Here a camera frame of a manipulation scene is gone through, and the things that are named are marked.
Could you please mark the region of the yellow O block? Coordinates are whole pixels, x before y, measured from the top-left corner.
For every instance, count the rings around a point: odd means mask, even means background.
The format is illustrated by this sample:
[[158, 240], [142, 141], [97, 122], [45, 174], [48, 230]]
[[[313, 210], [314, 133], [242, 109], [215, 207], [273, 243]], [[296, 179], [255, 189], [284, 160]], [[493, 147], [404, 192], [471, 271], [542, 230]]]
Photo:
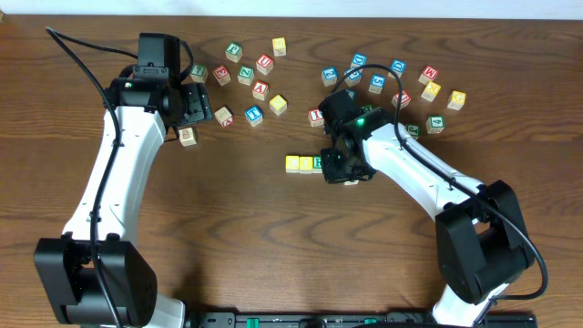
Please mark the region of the yellow O block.
[[301, 174], [312, 174], [313, 157], [300, 157], [299, 172]]

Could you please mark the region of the yellow C block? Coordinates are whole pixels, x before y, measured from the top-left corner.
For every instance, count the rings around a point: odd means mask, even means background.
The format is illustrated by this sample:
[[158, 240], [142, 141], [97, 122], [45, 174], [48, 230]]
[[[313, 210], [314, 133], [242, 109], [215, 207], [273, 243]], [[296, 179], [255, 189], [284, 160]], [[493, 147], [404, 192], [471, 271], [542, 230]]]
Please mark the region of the yellow C block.
[[300, 157], [287, 155], [285, 158], [285, 170], [287, 173], [298, 173], [300, 170]]

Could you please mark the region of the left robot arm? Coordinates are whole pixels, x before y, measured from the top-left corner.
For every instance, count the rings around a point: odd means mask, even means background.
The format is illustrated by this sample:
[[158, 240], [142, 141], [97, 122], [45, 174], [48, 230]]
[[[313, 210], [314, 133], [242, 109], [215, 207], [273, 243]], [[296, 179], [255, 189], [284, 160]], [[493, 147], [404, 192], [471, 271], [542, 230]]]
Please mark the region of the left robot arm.
[[143, 33], [133, 63], [99, 87], [104, 131], [87, 187], [57, 238], [36, 245], [34, 263], [56, 319], [84, 327], [187, 327], [189, 311], [161, 294], [137, 248], [138, 215], [160, 147], [196, 142], [212, 117], [201, 83], [180, 63], [186, 42]]

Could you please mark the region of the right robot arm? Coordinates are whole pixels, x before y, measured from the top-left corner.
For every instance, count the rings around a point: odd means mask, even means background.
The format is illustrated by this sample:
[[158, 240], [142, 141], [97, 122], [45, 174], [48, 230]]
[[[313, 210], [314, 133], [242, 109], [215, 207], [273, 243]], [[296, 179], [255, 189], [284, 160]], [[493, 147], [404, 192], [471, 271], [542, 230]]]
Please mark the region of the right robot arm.
[[333, 183], [392, 179], [435, 223], [439, 271], [446, 287], [431, 315], [438, 324], [480, 323], [495, 298], [535, 261], [517, 195], [448, 166], [406, 132], [384, 108], [358, 108], [345, 90], [318, 109], [332, 146], [322, 171]]

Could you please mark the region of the blue L block top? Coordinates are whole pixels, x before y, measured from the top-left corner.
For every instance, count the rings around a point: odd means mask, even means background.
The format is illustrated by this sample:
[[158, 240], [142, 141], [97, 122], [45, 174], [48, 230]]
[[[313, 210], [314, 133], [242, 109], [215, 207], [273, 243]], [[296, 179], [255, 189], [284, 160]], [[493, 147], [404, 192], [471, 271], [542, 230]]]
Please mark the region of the blue L block top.
[[359, 182], [360, 182], [359, 180], [349, 180], [349, 181], [345, 181], [344, 185], [345, 186], [357, 185]]

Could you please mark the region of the green R block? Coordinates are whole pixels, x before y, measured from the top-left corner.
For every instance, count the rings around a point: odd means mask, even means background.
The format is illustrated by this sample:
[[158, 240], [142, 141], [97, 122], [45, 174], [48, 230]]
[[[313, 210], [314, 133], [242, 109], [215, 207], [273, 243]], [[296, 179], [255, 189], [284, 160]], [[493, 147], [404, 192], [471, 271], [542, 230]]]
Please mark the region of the green R block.
[[322, 158], [320, 156], [312, 157], [312, 172], [322, 173]]

